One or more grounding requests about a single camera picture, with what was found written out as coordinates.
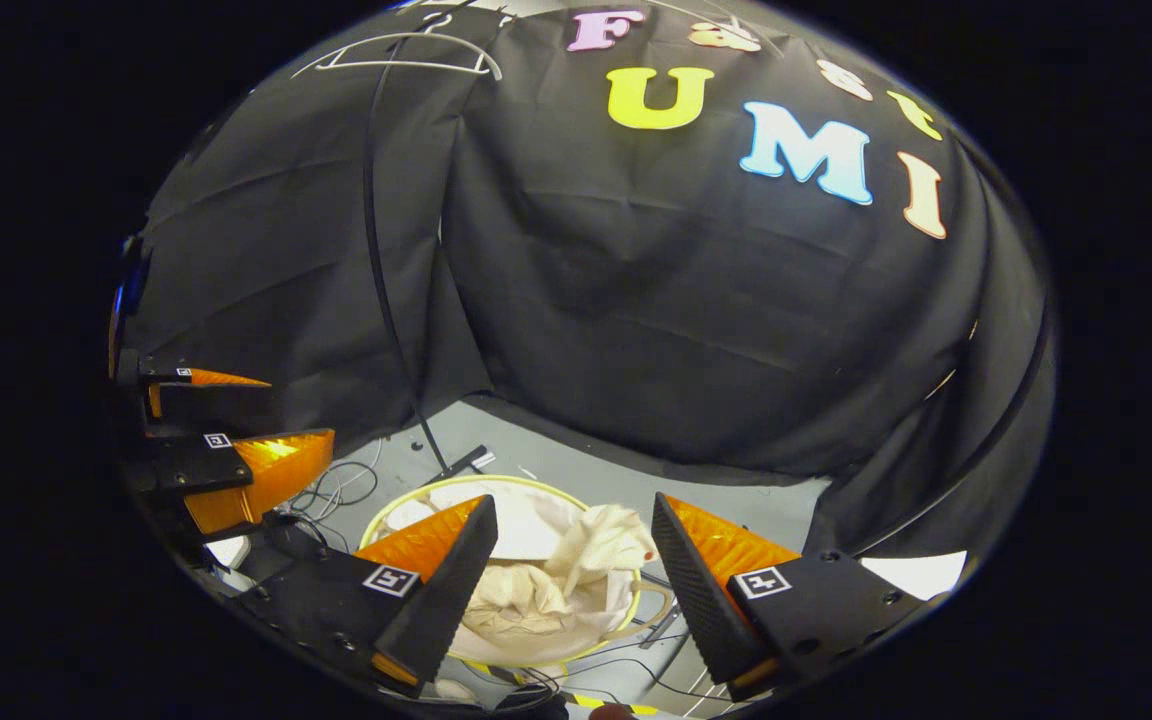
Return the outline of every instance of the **gray floor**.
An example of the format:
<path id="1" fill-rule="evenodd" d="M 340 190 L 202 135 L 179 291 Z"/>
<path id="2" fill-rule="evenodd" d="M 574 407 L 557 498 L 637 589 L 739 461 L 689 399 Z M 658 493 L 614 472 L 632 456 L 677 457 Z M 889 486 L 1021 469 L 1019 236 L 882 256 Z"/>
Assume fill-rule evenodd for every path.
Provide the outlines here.
<path id="1" fill-rule="evenodd" d="M 714 487 L 660 479 L 609 464 L 465 404 L 448 407 L 430 418 L 429 424 L 434 438 L 438 439 L 444 460 L 448 462 L 483 445 L 495 455 L 494 461 L 482 468 L 484 473 L 535 477 L 540 483 L 561 488 L 588 505 L 614 502 L 631 507 L 639 511 L 649 524 L 652 520 L 654 497 L 659 491 L 698 505 L 722 518 L 738 521 L 759 536 L 795 551 L 803 547 L 814 501 L 828 486 L 828 480 L 824 479 L 808 480 L 786 488 Z M 357 548 L 362 533 L 377 511 L 394 498 L 402 497 L 411 488 L 429 482 L 439 470 L 438 461 L 426 447 L 426 439 L 419 427 L 384 438 L 342 460 L 371 462 L 378 452 L 380 455 L 376 461 L 376 473 L 379 475 L 379 484 L 376 491 L 364 502 L 339 507 L 324 521 L 325 525 L 348 538 L 351 544 L 350 551 Z M 355 475 L 356 471 L 351 468 L 334 470 L 324 480 L 320 492 L 333 492 L 338 480 L 349 480 Z M 353 480 L 351 486 L 344 488 L 343 495 L 359 497 L 370 487 L 371 477 L 364 475 Z M 317 514 L 323 507 L 321 502 L 316 502 L 310 507 L 310 511 Z M 339 538 L 333 539 L 333 544 L 339 543 Z M 659 561 L 646 564 L 644 571 L 666 578 Z M 644 593 L 637 617 L 651 619 L 659 609 L 659 596 Z M 639 643 L 646 634 L 649 628 L 644 626 L 643 632 L 635 635 L 635 638 L 617 641 L 617 646 L 614 647 L 621 650 L 602 652 L 586 660 L 568 664 L 567 673 L 571 676 L 563 680 L 567 692 L 582 694 L 605 702 L 611 702 L 614 696 L 617 702 L 655 707 L 662 711 L 659 717 L 715 717 L 732 705 L 728 700 L 700 700 L 667 691 L 660 685 L 653 687 L 653 680 L 644 667 L 621 661 L 621 659 L 641 661 L 664 683 L 681 691 L 713 694 L 713 696 L 721 694 L 708 682 L 704 664 L 690 637 L 677 637 L 685 635 L 685 621 L 681 616 L 669 626 L 664 636 L 667 639 L 643 650 Z M 608 661 L 615 662 L 599 666 Z M 440 676 L 465 683 L 488 707 L 495 706 L 495 703 L 511 690 L 505 684 L 498 684 L 500 680 L 485 679 L 477 670 L 468 669 L 463 664 L 453 660 L 444 662 Z"/>

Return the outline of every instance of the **letter u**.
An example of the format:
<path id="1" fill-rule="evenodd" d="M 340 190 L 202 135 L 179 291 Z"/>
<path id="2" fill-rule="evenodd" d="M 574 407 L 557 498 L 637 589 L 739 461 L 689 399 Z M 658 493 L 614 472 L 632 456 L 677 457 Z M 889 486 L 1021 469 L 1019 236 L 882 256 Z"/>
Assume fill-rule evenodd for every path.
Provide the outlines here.
<path id="1" fill-rule="evenodd" d="M 673 68 L 669 77 L 677 79 L 679 94 L 673 108 L 651 109 L 644 104 L 649 79 L 655 76 L 652 68 L 621 68 L 607 73 L 612 91 L 607 96 L 607 114 L 628 128 L 681 128 L 700 115 L 705 101 L 705 81 L 714 73 L 704 68 Z"/>

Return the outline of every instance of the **black cable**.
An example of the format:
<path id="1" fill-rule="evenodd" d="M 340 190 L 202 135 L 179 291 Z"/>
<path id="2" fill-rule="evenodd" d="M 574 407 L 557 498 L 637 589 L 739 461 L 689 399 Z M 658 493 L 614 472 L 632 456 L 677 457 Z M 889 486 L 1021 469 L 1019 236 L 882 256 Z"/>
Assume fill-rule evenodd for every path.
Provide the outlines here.
<path id="1" fill-rule="evenodd" d="M 462 3 L 425 20 L 424 23 L 420 23 L 420 26 L 416 28 L 416 32 L 431 26 L 431 24 L 434 24 L 440 18 L 448 17 L 448 15 L 461 8 L 465 8 L 467 5 L 473 3 L 473 1 L 463 0 Z M 389 346 L 393 348 L 394 356 L 397 357 L 397 365 L 402 369 L 403 379 L 407 380 L 412 411 L 416 414 L 416 419 L 420 422 L 420 429 L 425 432 L 425 439 L 429 440 L 429 448 L 434 452 L 438 465 L 445 472 L 447 471 L 447 461 L 444 460 L 442 452 L 439 450 L 438 442 L 434 441 L 434 433 L 430 432 L 429 420 L 425 419 L 425 414 L 420 410 L 420 388 L 417 387 L 411 370 L 407 367 L 403 347 L 397 340 L 397 328 L 394 325 L 394 314 L 389 308 L 389 293 L 385 290 L 385 274 L 380 268 L 379 234 L 376 232 L 376 134 L 372 132 L 372 126 L 376 122 L 376 108 L 380 105 L 381 91 L 385 89 L 385 82 L 389 78 L 389 69 L 393 69 L 393 60 L 403 45 L 407 45 L 407 40 L 408 38 L 406 37 L 399 38 L 397 44 L 394 44 L 393 50 L 389 51 L 389 65 L 386 65 L 380 70 L 380 78 L 376 82 L 376 91 L 371 94 L 371 108 L 367 109 L 367 131 L 366 137 L 362 142 L 362 192 L 364 194 L 364 199 L 362 199 L 362 219 L 364 219 L 364 227 L 367 233 L 367 258 L 371 260 L 371 278 L 372 281 L 376 281 L 376 300 L 380 304 L 380 316 L 385 323 L 385 332 L 389 334 Z"/>
<path id="2" fill-rule="evenodd" d="M 348 506 L 351 506 L 351 505 L 358 505 L 359 502 L 367 500 L 367 498 L 371 497 L 371 493 L 374 493 L 376 488 L 380 487 L 380 475 L 376 473 L 376 470 L 371 465 L 367 465 L 366 462 L 359 462 L 357 460 L 347 460 L 347 461 L 343 461 L 343 462 L 338 462 L 335 465 L 329 467 L 328 469 L 324 470 L 323 473 L 319 475 L 319 479 L 316 480 L 314 486 L 312 488 L 303 488 L 303 491 L 296 493 L 296 497 L 294 497 L 291 499 L 291 501 L 288 501 L 288 507 L 291 507 L 291 509 L 295 510 L 295 511 L 308 511 L 308 510 L 310 510 L 310 507 L 314 506 L 314 500 L 321 500 L 324 502 L 332 502 L 333 493 L 320 492 L 320 488 L 323 486 L 323 480 L 326 477 L 328 477 L 329 471 L 339 469 L 339 468 L 346 468 L 348 465 L 354 465 L 354 467 L 357 467 L 357 468 L 362 468 L 362 469 L 366 470 L 367 473 L 371 473 L 371 479 L 372 479 L 371 488 L 367 492 L 365 492 L 364 495 L 356 497 L 356 498 L 354 498 L 353 500 L 349 500 L 349 501 L 346 501 L 342 497 L 339 497 L 338 501 L 335 502 L 335 507 L 348 507 Z M 355 475 L 355 477 L 353 477 L 351 479 L 346 480 L 346 482 L 347 483 L 348 482 L 353 482 L 353 479 L 358 478 L 358 475 Z M 303 506 L 297 506 L 297 501 L 300 501 L 301 498 L 303 498 L 303 497 L 310 498 L 310 503 L 303 505 Z"/>
<path id="3" fill-rule="evenodd" d="M 672 641 L 672 639 L 675 639 L 675 638 L 685 638 L 687 635 L 690 635 L 690 634 L 691 634 L 691 630 L 687 630 L 687 632 L 679 632 L 677 635 L 665 635 L 662 638 L 657 638 L 657 639 L 654 639 L 652 642 L 658 643 L 658 642 Z M 615 646 L 615 647 L 606 647 L 605 650 L 600 650 L 598 652 L 591 652 L 591 653 L 589 653 L 589 655 L 577 657 L 576 660 L 585 660 L 589 657 L 602 655 L 604 652 L 616 652 L 617 650 L 626 650 L 627 647 L 634 647 L 634 646 L 636 646 L 636 644 L 643 644 L 643 643 L 641 643 L 641 642 L 631 642 L 631 643 L 626 643 L 626 644 L 617 644 L 617 646 Z"/>
<path id="4" fill-rule="evenodd" d="M 540 670 L 537 670 L 535 667 L 524 667 L 524 669 L 522 669 L 522 670 L 525 674 L 531 675 L 532 679 L 538 679 L 538 676 L 536 676 L 536 675 L 543 675 L 543 679 L 538 679 L 538 680 L 540 680 L 541 682 L 544 682 L 544 680 L 548 680 L 550 683 L 554 684 L 554 688 L 558 690 L 558 692 L 562 692 L 563 689 L 566 689 L 566 688 L 571 688 L 574 691 L 584 691 L 586 694 L 605 694 L 605 696 L 612 698 L 612 702 L 616 703 L 616 705 L 623 705 L 622 702 L 616 700 L 616 696 L 614 696 L 614 694 L 612 694 L 612 691 L 599 691 L 599 689 L 593 689 L 593 688 L 577 688 L 576 685 L 566 685 L 566 688 L 563 688 L 562 685 L 560 685 L 558 683 L 558 680 L 554 679 L 554 676 L 550 675 L 548 673 L 541 673 Z"/>
<path id="5" fill-rule="evenodd" d="M 323 537 L 321 530 L 319 530 L 319 528 L 317 528 L 314 523 L 308 523 L 308 524 L 310 525 L 311 530 L 314 530 L 314 536 L 319 538 L 319 543 L 323 543 L 323 547 L 328 547 L 328 548 L 332 547 L 328 544 L 328 538 Z"/>
<path id="6" fill-rule="evenodd" d="M 582 667 L 582 669 L 576 670 L 575 673 L 567 673 L 563 676 L 564 676 L 564 679 L 569 679 L 571 675 L 579 675 L 581 673 L 586 673 L 586 670 L 598 669 L 598 667 L 604 667 L 605 665 L 613 665 L 613 662 L 636 662 L 637 665 L 639 665 L 639 667 L 643 667 L 644 670 L 647 670 L 649 675 L 652 675 L 652 680 L 655 681 L 655 684 L 660 685 L 664 689 L 667 689 L 667 691 L 672 691 L 672 692 L 676 692 L 676 694 L 685 694 L 685 696 L 691 696 L 691 697 L 702 697 L 702 698 L 705 698 L 705 700 L 734 702 L 734 700 L 732 700 L 730 697 L 712 696 L 712 694 L 691 694 L 691 692 L 687 692 L 687 691 L 680 691 L 680 689 L 677 689 L 677 688 L 669 687 L 669 685 L 665 684 L 659 679 L 659 676 L 657 676 L 657 674 L 654 674 L 652 672 L 652 669 L 650 669 L 650 667 L 647 667 L 646 665 L 644 665 L 643 661 L 634 659 L 634 657 L 617 657 L 616 660 L 608 660 L 607 662 L 599 662 L 598 665 L 590 665 L 589 667 Z"/>
<path id="7" fill-rule="evenodd" d="M 521 667 L 521 669 L 524 670 L 525 673 L 529 673 L 529 674 L 532 673 L 532 670 L 529 669 L 529 667 Z M 611 691 L 600 691 L 600 689 L 594 689 L 594 688 L 578 688 L 576 685 L 559 687 L 558 680 L 553 679 L 553 676 L 551 676 L 548 674 L 545 674 L 545 673 L 540 673 L 540 670 L 535 670 L 535 673 L 539 673 L 539 674 L 544 675 L 546 679 L 550 680 L 550 682 L 554 683 L 554 687 L 556 687 L 558 690 L 553 689 L 553 688 L 550 688 L 550 685 L 545 684 L 544 682 L 541 682 L 539 685 L 514 685 L 511 683 L 506 683 L 502 680 L 494 679 L 494 676 L 483 675 L 480 670 L 479 670 L 479 675 L 477 675 L 477 676 L 479 676 L 479 680 L 483 680 L 483 682 L 490 683 L 490 684 L 493 684 L 493 685 L 500 685 L 500 687 L 503 687 L 503 688 L 515 688 L 516 687 L 516 688 L 518 688 L 518 691 L 525 691 L 526 689 L 536 688 L 536 689 L 544 689 L 544 691 L 547 692 L 547 694 L 545 694 L 545 697 L 541 698 L 538 702 L 532 702 L 532 703 L 529 703 L 529 705 L 524 705 L 524 706 L 503 707 L 503 708 L 498 710 L 497 712 L 513 712 L 513 711 L 516 711 L 516 710 L 529 710 L 529 708 L 538 706 L 538 705 L 544 705 L 544 703 L 553 700 L 554 697 L 558 697 L 559 694 L 561 694 L 564 689 L 568 689 L 568 688 L 573 689 L 574 691 L 582 691 L 582 692 L 586 692 L 586 694 L 605 694 L 605 696 L 611 697 L 612 702 L 616 703 L 616 705 L 622 705 L 622 703 L 619 702 L 619 700 L 616 700 L 616 696 L 614 696 L 614 694 L 612 694 Z"/>
<path id="8" fill-rule="evenodd" d="M 865 541 L 847 548 L 847 555 L 852 558 L 863 555 L 863 553 L 870 552 L 873 547 L 878 546 L 878 544 L 887 541 L 887 539 L 890 539 L 892 536 L 895 536 L 896 533 L 900 533 L 901 530 L 909 528 L 915 523 L 915 521 L 922 518 L 923 515 L 927 515 L 929 511 L 934 509 L 934 507 L 945 502 L 948 497 L 954 495 L 956 488 L 963 486 L 963 482 L 968 478 L 968 476 L 972 473 L 977 465 L 984 461 L 984 457 L 986 457 L 986 455 L 988 455 L 990 452 L 998 446 L 1002 435 L 1005 435 L 1007 430 L 1011 427 L 1011 422 L 1016 419 L 1016 415 L 1020 414 L 1020 407 L 1024 406 L 1024 401 L 1029 397 L 1029 388 L 1033 386 L 1034 379 L 1038 376 L 1038 367 L 1043 364 L 1043 355 L 1047 351 L 1049 317 L 1051 312 L 1048 311 L 1048 304 L 1044 301 L 1043 318 L 1038 321 L 1038 340 L 1034 342 L 1033 355 L 1029 356 L 1029 364 L 1025 366 L 1025 373 L 1020 378 L 1020 386 L 1016 386 L 1016 391 L 1011 394 L 1011 400 L 1007 402 L 1007 407 L 1002 411 L 1002 415 L 998 416 L 998 420 L 995 420 L 995 424 L 993 424 L 993 427 L 990 429 L 990 432 L 986 437 L 984 437 L 984 439 L 982 439 L 979 445 L 975 447 L 972 454 L 968 455 L 963 462 L 960 462 L 958 467 L 952 471 L 952 473 L 947 473 L 948 477 L 952 478 L 950 483 L 948 483 L 948 487 L 943 488 L 940 495 L 934 498 L 931 502 L 927 502 L 927 505 L 920 507 L 920 509 L 910 511 L 910 514 L 905 515 L 903 518 L 897 520 L 896 523 L 887 525 L 887 528 L 881 530 L 881 532 L 873 533 L 873 536 L 870 536 L 865 539 Z"/>
<path id="9" fill-rule="evenodd" d="M 311 526 L 324 529 L 324 530 L 326 530 L 326 532 L 333 533 L 335 537 L 340 538 L 340 547 L 344 548 L 343 552 L 349 552 L 349 539 L 346 538 L 346 537 L 343 537 L 343 535 L 341 535 L 338 530 L 335 530 L 334 528 L 332 528 L 329 525 L 323 524 L 323 523 L 320 523 L 320 521 L 317 521 L 317 520 L 312 520 L 312 518 L 303 518 L 303 520 L 308 524 L 310 524 Z"/>

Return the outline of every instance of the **crumpled fabric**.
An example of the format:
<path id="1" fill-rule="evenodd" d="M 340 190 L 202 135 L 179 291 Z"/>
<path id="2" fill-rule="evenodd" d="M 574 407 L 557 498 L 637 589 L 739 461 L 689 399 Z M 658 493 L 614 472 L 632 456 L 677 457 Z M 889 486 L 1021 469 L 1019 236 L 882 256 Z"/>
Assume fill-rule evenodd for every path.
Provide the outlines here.
<path id="1" fill-rule="evenodd" d="M 602 579 L 612 570 L 637 570 L 657 556 L 655 543 L 636 510 L 596 505 L 579 516 L 545 561 L 545 573 L 564 578 L 563 598 L 576 585 Z"/>
<path id="2" fill-rule="evenodd" d="M 596 604 L 596 592 L 574 597 L 577 588 L 589 588 L 613 570 L 641 569 L 655 553 L 652 535 L 637 511 L 620 505 L 590 507 L 559 539 L 543 568 L 529 562 L 488 564 L 470 597 L 463 624 L 485 639 L 498 641 L 506 635 L 535 637 L 576 628 L 582 623 L 575 617 L 577 611 Z"/>
<path id="3" fill-rule="evenodd" d="M 561 632 L 563 617 L 571 614 L 558 583 L 538 566 L 488 564 L 473 589 L 463 623 L 484 637 Z"/>
<path id="4" fill-rule="evenodd" d="M 378 537 L 488 493 L 498 539 L 453 638 L 453 653 L 487 665 L 535 667 L 577 655 L 626 621 L 634 570 L 657 558 L 637 511 L 582 510 L 525 483 L 485 479 L 434 487 L 391 511 Z"/>

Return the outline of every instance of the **colorful letter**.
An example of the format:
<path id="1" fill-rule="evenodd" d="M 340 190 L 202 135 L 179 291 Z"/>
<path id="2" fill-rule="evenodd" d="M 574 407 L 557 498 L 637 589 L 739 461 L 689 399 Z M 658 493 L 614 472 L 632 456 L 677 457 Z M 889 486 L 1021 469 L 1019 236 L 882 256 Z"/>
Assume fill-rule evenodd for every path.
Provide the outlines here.
<path id="1" fill-rule="evenodd" d="M 575 15 L 579 26 L 576 28 L 576 40 L 568 50 L 607 50 L 616 41 L 607 37 L 626 37 L 630 32 L 630 23 L 643 22 L 643 13 L 637 10 L 613 10 L 612 13 L 582 13 Z"/>
<path id="2" fill-rule="evenodd" d="M 909 170 L 909 209 L 905 209 L 905 220 L 920 232 L 932 237 L 945 240 L 945 225 L 941 225 L 941 199 L 937 192 L 937 183 L 941 182 L 941 173 L 909 152 L 897 152 L 896 157 L 905 164 Z"/>
<path id="3" fill-rule="evenodd" d="M 872 101 L 874 99 L 874 94 L 869 92 L 865 83 L 859 77 L 856 77 L 856 73 L 838 67 L 838 65 L 833 65 L 829 60 L 817 60 L 817 67 L 820 68 L 820 74 L 823 74 L 824 78 L 833 83 L 833 86 L 842 88 L 842 90 L 859 97 L 862 100 Z"/>
<path id="4" fill-rule="evenodd" d="M 909 118 L 909 122 L 914 123 L 914 127 L 920 129 L 927 134 L 932 141 L 940 141 L 941 134 L 934 131 L 931 126 L 927 124 L 927 120 L 932 119 L 932 115 L 924 113 L 923 108 L 919 108 L 918 103 L 910 100 L 909 97 L 904 97 L 900 92 L 887 91 L 887 94 L 895 97 L 896 103 L 900 104 L 902 113 L 905 113 L 905 118 Z"/>
<path id="5" fill-rule="evenodd" d="M 624 127 L 635 129 L 681 128 L 700 115 L 705 101 L 705 81 L 714 73 L 704 68 L 673 68 L 669 77 L 679 82 L 679 97 L 673 108 L 650 109 L 643 104 L 649 90 L 652 68 L 621 68 L 607 73 L 612 92 L 607 96 L 607 114 Z"/>
<path id="6" fill-rule="evenodd" d="M 734 50 L 743 50 L 745 53 L 758 53 L 758 41 L 750 37 L 744 29 L 714 23 L 696 23 L 691 29 L 694 32 L 687 39 L 695 41 L 696 45 L 733 47 Z"/>
<path id="7" fill-rule="evenodd" d="M 856 205 L 874 200 L 865 188 L 864 151 L 869 136 L 859 129 L 831 120 L 809 138 L 803 126 L 780 105 L 746 103 L 745 109 L 755 115 L 755 145 L 749 157 L 741 159 L 741 168 L 760 176 L 781 177 L 785 167 L 776 160 L 780 149 L 796 181 L 808 182 L 820 162 L 828 161 L 826 172 L 817 181 L 820 190 Z"/>

